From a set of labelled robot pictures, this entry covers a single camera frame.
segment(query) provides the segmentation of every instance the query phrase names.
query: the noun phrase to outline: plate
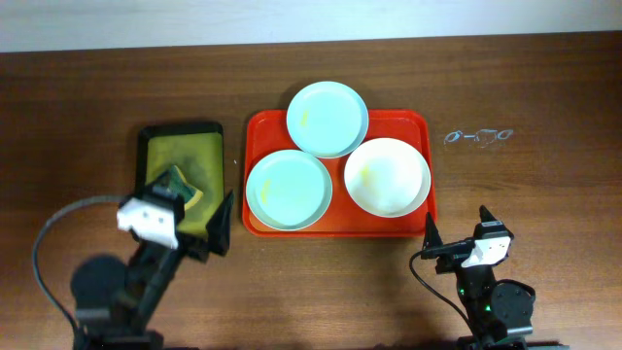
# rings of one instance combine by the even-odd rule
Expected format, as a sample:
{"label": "plate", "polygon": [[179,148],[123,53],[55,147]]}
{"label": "plate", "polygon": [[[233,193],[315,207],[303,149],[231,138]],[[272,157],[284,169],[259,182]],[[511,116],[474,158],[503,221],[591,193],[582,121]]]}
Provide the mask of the plate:
{"label": "plate", "polygon": [[324,165],[302,151],[278,151],[262,158],[246,183],[246,200],[265,225],[306,228],[326,213],[332,180]]}
{"label": "plate", "polygon": [[354,151],[367,134],[363,99],[336,82],[319,82],[299,91],[288,108],[288,132],[304,152],[339,158]]}
{"label": "plate", "polygon": [[409,144],[392,138],[363,143],[344,171],[348,194],[366,212],[384,218],[412,213],[428,197],[432,175]]}

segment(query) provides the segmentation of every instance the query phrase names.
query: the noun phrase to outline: wire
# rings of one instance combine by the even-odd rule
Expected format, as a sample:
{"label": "wire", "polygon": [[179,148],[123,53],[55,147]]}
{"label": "wire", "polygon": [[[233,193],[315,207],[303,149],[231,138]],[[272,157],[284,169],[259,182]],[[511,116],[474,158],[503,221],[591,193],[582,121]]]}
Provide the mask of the wire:
{"label": "wire", "polygon": [[419,283],[421,283],[422,286],[426,287],[426,289],[428,291],[430,291],[432,294],[437,296],[439,299],[441,299],[441,300],[445,301],[446,303],[448,303],[449,306],[453,307],[454,310],[456,310],[456,312],[458,312],[458,314],[460,314],[460,316],[465,321],[466,326],[468,327],[470,332],[473,334],[473,338],[475,339],[475,342],[477,343],[477,348],[481,349],[482,345],[481,345],[481,342],[479,341],[479,337],[473,331],[473,327],[472,327],[471,323],[468,321],[468,317],[467,317],[467,315],[465,315],[463,310],[461,310],[460,307],[458,307],[450,299],[448,299],[447,297],[444,297],[441,293],[437,292],[434,288],[432,288],[428,283],[426,283],[426,281],[423,280],[423,278],[421,278],[421,276],[419,276],[419,274],[417,274],[417,271],[415,271],[415,267],[413,267],[412,264],[414,263],[415,259],[417,259],[419,256],[421,256],[422,253],[423,253],[423,251],[419,251],[419,252],[415,253],[412,257],[410,257],[410,262],[408,263],[408,266],[410,267],[410,272],[412,272],[412,275],[415,276],[417,281],[419,281]]}
{"label": "wire", "polygon": [[71,325],[71,329],[74,332],[74,336],[81,332],[80,329],[78,328],[78,325],[76,324],[76,321],[71,316],[69,311],[67,311],[67,309],[58,301],[58,299],[54,297],[52,292],[50,292],[50,290],[48,289],[48,286],[46,286],[43,279],[41,278],[41,272],[39,271],[39,257],[38,257],[39,245],[41,244],[43,237],[46,236],[46,234],[48,233],[52,225],[56,223],[58,220],[60,220],[62,217],[66,216],[67,214],[75,210],[88,207],[90,205],[102,204],[102,203],[119,203],[122,200],[123,200],[122,196],[98,195],[98,196],[93,196],[93,197],[89,197],[85,199],[80,199],[78,201],[75,201],[63,207],[62,209],[55,212],[54,215],[52,215],[46,221],[46,223],[43,225],[43,227],[39,231],[39,235],[37,236],[37,239],[35,240],[35,244],[32,247],[32,268],[35,273],[35,279],[37,280],[37,284],[43,291],[44,295],[46,295],[48,300],[63,314],[63,316],[65,316],[67,321],[69,321],[69,324]]}

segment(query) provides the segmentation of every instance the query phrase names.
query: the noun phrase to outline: tray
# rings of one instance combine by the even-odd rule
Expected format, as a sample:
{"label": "tray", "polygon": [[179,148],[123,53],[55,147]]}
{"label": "tray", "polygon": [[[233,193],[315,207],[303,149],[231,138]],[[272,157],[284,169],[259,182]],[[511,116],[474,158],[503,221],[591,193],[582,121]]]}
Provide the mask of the tray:
{"label": "tray", "polygon": [[[434,180],[426,201],[414,212],[400,218],[380,218],[362,210],[352,200],[343,183],[348,156],[320,159],[332,179],[332,201],[317,223],[298,231],[267,227],[253,215],[246,202],[246,180],[253,166],[265,156],[280,150],[297,150],[286,125],[286,111],[268,110],[254,115],[246,135],[242,221],[251,233],[262,237],[413,237],[425,233],[426,213],[436,220]],[[430,137],[426,121],[410,110],[369,110],[366,140],[392,137],[416,148],[432,172]]]}

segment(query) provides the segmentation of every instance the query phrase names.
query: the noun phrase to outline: black cable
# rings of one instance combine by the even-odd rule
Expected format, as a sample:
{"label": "black cable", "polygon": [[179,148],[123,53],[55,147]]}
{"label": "black cable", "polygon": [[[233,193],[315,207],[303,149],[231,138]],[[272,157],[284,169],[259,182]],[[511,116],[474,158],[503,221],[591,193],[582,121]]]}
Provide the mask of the black cable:
{"label": "black cable", "polygon": [[39,257],[38,257],[39,245],[41,244],[43,237],[46,236],[46,234],[48,233],[52,225],[56,223],[58,220],[60,220],[62,217],[64,217],[65,215],[75,210],[78,210],[78,209],[81,209],[81,208],[84,208],[84,207],[87,207],[93,204],[119,203],[122,201],[122,199],[123,197],[116,196],[116,195],[98,195],[98,196],[93,196],[90,198],[85,198],[85,199],[75,201],[63,207],[62,209],[55,212],[54,215],[52,215],[46,221],[46,223],[43,225],[43,227],[39,231],[39,235],[37,236],[37,239],[35,240],[34,246],[32,247],[32,268],[35,273],[35,279],[37,280],[37,284],[39,284],[39,287],[43,291],[44,295],[46,295],[48,300],[58,310],[60,310],[63,316],[67,319],[67,321],[71,325],[71,329],[74,332],[74,336],[76,336],[77,334],[81,332],[80,329],[78,328],[78,325],[76,324],[76,321],[73,319],[69,311],[67,311],[67,309],[65,309],[65,307],[58,301],[58,299],[54,297],[54,295],[48,289],[48,286],[46,286],[46,284],[43,282],[43,279],[41,278],[41,272],[39,271]]}
{"label": "black cable", "polygon": [[432,288],[428,283],[426,283],[426,281],[423,280],[423,278],[421,278],[421,276],[419,276],[419,274],[417,274],[417,271],[415,271],[415,267],[413,267],[412,264],[415,262],[415,259],[417,259],[419,256],[421,256],[422,253],[423,253],[423,251],[419,251],[419,252],[415,253],[412,257],[410,257],[410,262],[408,263],[408,266],[410,267],[410,272],[412,272],[412,275],[415,276],[417,281],[419,281],[419,283],[421,283],[422,286],[426,287],[426,289],[428,291],[430,291],[432,294],[437,296],[439,299],[441,299],[441,300],[445,301],[446,303],[448,303],[449,306],[453,307],[454,310],[456,310],[456,312],[458,312],[458,314],[460,314],[460,316],[463,318],[463,320],[465,320],[466,326],[468,327],[470,332],[473,334],[473,338],[475,339],[475,342],[477,343],[477,348],[478,349],[482,349],[482,344],[479,341],[479,337],[473,331],[473,327],[471,326],[470,322],[468,321],[468,317],[467,317],[467,315],[465,315],[463,310],[461,310],[460,307],[458,307],[450,299],[448,299],[447,297],[444,297],[441,293],[437,292],[434,288]]}

